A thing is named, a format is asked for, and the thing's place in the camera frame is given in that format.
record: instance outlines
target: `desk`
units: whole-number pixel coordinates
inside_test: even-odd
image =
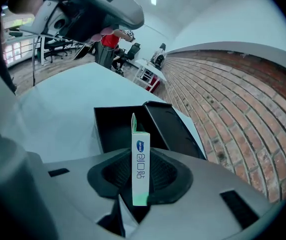
[[[95,130],[95,107],[141,106],[164,102],[130,80],[96,63],[56,74],[18,97],[1,131],[44,163],[101,154]],[[193,121],[176,110],[201,151]]]
[[[133,78],[133,82],[135,82],[135,80],[139,80],[140,82],[144,83],[146,86],[149,86],[149,92],[151,92],[153,90],[153,88],[155,87],[155,85],[159,82],[159,80],[161,79],[164,82],[167,82],[166,78],[164,77],[163,73],[158,70],[157,68],[155,68],[151,62],[147,62],[144,59],[138,59],[135,61],[135,63],[140,65],[140,68],[137,70],[134,78]],[[152,75],[150,76],[150,81],[149,82],[145,82],[141,79],[141,76],[144,75],[144,73],[146,72],[146,70],[149,70],[150,72],[152,72]],[[153,79],[153,77],[156,76],[157,80],[154,82],[153,85],[150,85],[149,83],[151,82],[151,80]]]

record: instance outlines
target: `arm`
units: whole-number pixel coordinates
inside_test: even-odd
[[[123,38],[123,39],[125,39],[126,41],[128,41],[128,42],[131,42],[131,41],[133,41],[133,38],[132,37],[130,37],[129,35],[127,35],[127,34],[124,34],[122,31],[120,31],[119,29],[117,29],[117,30],[115,30],[114,31],[114,35],[116,35],[118,38],[120,37],[120,38]]]

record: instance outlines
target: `white wall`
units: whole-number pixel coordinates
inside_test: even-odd
[[[173,52],[200,49],[249,53],[286,67],[286,18],[272,0],[220,0],[169,47]]]
[[[136,40],[133,43],[140,43],[141,50],[135,56],[135,59],[150,59],[154,51],[159,48],[162,43],[169,47],[181,28],[171,22],[165,16],[155,16],[149,13],[144,13],[145,24],[134,30]],[[119,46],[128,50],[132,47],[132,43],[121,40]]]

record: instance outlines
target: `black tray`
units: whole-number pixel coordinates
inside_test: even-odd
[[[96,127],[104,153],[131,147],[131,118],[137,130],[151,136],[151,147],[205,159],[193,136],[171,104],[156,101],[142,106],[96,107]]]

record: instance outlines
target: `small cardboard box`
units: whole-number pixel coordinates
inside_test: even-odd
[[[134,206],[147,206],[149,194],[150,134],[136,131],[132,115],[132,195]]]

